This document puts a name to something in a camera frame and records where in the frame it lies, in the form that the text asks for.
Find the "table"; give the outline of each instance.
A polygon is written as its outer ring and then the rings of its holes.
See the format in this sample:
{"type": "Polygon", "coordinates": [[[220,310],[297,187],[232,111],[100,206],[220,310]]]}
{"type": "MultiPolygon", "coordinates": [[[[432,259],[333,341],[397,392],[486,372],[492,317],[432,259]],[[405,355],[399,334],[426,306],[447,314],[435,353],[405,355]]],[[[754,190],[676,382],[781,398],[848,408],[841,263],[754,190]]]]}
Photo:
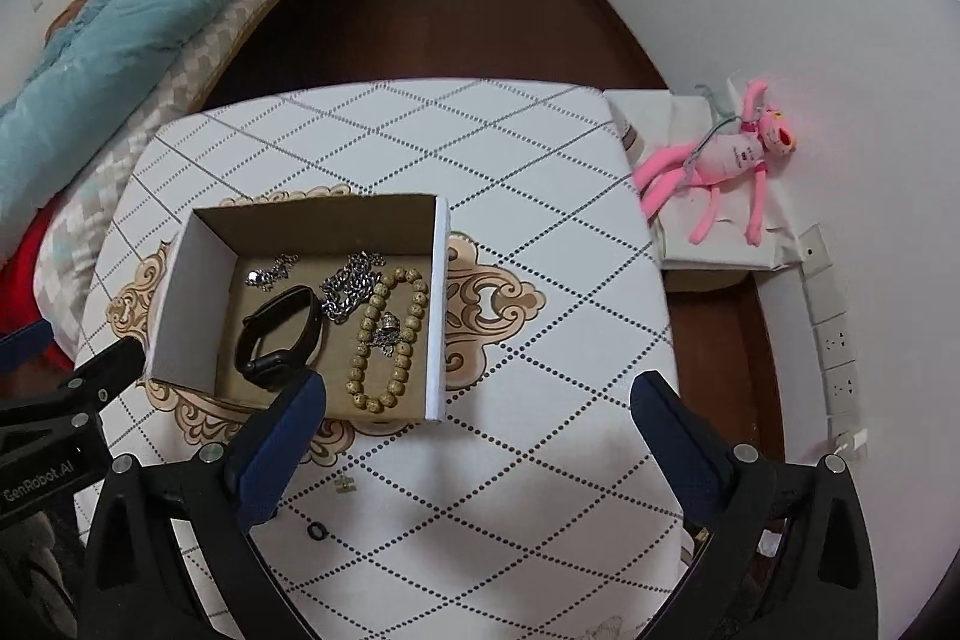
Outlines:
{"type": "MultiPolygon", "coordinates": [[[[325,421],[253,538],[325,640],[579,638],[603,622],[632,638],[677,581],[682,516],[628,409],[643,370],[676,386],[628,175],[606,101],[569,85],[378,82],[180,119],[114,215],[78,363],[120,335],[147,339],[187,206],[443,194],[445,422],[325,421]],[[308,536],[313,521],[328,538],[308,536]]],[[[113,453],[150,464],[249,414],[148,380],[103,420],[113,453]]],[[[77,497],[82,530],[96,497],[77,497]]],[[[236,634],[189,526],[176,533],[214,626],[236,634]]]]}

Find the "pink panther plush toy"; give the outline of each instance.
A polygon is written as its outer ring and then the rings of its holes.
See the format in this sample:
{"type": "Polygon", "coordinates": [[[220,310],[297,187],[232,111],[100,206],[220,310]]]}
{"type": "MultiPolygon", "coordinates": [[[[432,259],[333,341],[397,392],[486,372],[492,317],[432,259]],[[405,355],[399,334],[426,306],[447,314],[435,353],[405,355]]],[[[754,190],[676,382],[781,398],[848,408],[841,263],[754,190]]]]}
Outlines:
{"type": "Polygon", "coordinates": [[[637,188],[642,192],[650,186],[640,200],[640,209],[647,220],[651,220],[678,189],[686,185],[709,188],[707,212],[690,234],[690,242],[700,244],[709,234],[720,208],[718,184],[754,172],[754,203],[746,238],[750,244],[760,245],[767,196],[766,159],[789,155],[797,146],[784,115],[766,102],[766,90],[767,83],[762,80],[747,83],[738,134],[712,132],[699,145],[673,145],[658,150],[634,170],[637,188]]]}

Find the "blue blanket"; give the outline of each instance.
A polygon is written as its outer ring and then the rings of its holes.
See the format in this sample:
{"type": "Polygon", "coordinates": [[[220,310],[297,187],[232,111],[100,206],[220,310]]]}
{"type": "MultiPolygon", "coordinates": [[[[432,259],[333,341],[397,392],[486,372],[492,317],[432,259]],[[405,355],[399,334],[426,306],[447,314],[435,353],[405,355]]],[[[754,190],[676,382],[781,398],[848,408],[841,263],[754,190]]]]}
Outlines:
{"type": "Polygon", "coordinates": [[[229,0],[90,0],[0,107],[0,263],[229,0]]]}

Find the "open box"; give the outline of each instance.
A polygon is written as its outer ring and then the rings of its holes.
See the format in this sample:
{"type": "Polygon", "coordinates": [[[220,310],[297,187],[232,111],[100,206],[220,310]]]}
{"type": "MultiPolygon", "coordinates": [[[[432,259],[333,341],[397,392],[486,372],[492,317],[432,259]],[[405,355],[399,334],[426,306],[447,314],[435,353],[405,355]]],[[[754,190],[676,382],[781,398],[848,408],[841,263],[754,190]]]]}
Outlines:
{"type": "MultiPolygon", "coordinates": [[[[397,266],[419,271],[429,283],[430,300],[414,344],[406,393],[395,408],[378,415],[357,410],[346,389],[365,306],[343,325],[323,319],[319,349],[309,366],[325,380],[325,416],[440,420],[448,230],[448,204],[429,194],[320,196],[189,210],[152,304],[146,377],[232,404],[267,407],[275,392],[251,384],[233,365],[243,318],[289,287],[306,285],[319,295],[320,282],[342,268],[350,254],[367,250],[383,255],[383,271],[397,266]],[[270,292],[248,287],[248,273],[268,268],[279,253],[299,256],[289,278],[278,280],[270,292]]],[[[387,311],[402,320],[412,297],[409,285],[396,286],[387,311]]],[[[258,354],[293,345],[305,318],[304,311],[268,333],[258,354]]],[[[393,368],[392,359],[373,348],[366,393],[381,394],[393,368]]]]}

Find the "black wristband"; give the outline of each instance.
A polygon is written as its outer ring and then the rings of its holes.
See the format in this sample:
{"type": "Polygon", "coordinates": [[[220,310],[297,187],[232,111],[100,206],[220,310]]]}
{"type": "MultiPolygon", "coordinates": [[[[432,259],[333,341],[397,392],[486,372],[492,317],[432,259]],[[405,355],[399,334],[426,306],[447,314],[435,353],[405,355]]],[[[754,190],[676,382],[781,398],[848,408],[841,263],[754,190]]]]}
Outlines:
{"type": "Polygon", "coordinates": [[[294,286],[259,307],[243,319],[243,330],[233,353],[233,365],[244,378],[267,391],[280,389],[288,371],[306,365],[310,354],[320,341],[323,328],[323,309],[320,299],[307,286],[294,286]],[[304,331],[293,347],[275,350],[257,359],[253,349],[258,340],[296,313],[309,309],[304,331]]]}

